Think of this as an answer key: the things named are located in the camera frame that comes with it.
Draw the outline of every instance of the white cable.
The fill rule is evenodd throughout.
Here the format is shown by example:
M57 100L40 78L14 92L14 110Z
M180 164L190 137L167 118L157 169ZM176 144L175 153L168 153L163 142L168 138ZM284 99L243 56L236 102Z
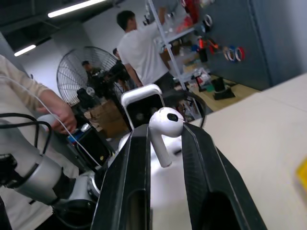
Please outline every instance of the white cable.
M37 97L35 96L31 91L29 91L26 87L24 87L23 85L21 85L19 82L9 78L9 77L6 77L6 76L0 76L0 78L5 78L5 79L8 79L10 80L11 82L19 85L22 89L24 89L25 91L27 91L30 95L32 95L33 97L35 97L46 109L47 111L57 120L60 122L60 124L64 127L64 129L66 130L66 132L69 134L69 136L71 136L71 138L86 152L87 155L89 155L90 158L92 158L92 160L97 164L97 165L100 165L91 155L90 153L85 149L85 147L82 146L82 144L80 144L76 138L70 133L70 131L66 128L66 126L57 118L57 116L54 116L54 114L47 108L47 106Z

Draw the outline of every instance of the white earbud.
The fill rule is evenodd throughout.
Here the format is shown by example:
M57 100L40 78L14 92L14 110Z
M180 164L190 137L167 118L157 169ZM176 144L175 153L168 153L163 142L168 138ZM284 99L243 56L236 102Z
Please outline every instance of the white earbud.
M162 135L171 138L181 136L183 123L184 119L178 111L166 107L155 112L149 121L151 143L163 168L170 166L172 161L163 142Z

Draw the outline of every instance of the person's hand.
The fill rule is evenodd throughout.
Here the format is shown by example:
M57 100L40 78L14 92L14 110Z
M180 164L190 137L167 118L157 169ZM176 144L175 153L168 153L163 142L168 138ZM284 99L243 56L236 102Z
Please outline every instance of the person's hand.
M60 119L60 121L66 126L66 128L72 133L75 131L77 127L77 121L76 118L71 110L71 107L62 102L59 104L54 104L50 108L48 108L53 114L57 115ZM38 108L38 112L48 114L49 112L47 111L46 108ZM51 125L52 129L60 132L62 134L68 134L67 131L64 129L64 127L61 125L61 123L57 120Z

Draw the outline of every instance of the white t-shirt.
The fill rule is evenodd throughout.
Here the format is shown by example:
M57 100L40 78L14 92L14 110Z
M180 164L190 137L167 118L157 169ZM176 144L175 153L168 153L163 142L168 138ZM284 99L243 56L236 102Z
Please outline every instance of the white t-shirt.
M154 22L126 33L117 49L124 65L130 64L143 85L154 83L168 72L154 44L158 26Z

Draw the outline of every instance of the standing fan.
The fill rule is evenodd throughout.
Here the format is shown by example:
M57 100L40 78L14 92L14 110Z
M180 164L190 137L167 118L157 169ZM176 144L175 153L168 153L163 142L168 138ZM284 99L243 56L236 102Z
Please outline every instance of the standing fan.
M82 66L83 61L88 61L94 68L99 68L102 72L107 73L117 60L105 50L93 46L74 49L67 53L58 67L57 84L62 99L70 106L80 102L78 90L83 88L86 91L88 89L88 78ZM115 81L111 84L112 89L110 90L113 90L120 99L123 89Z

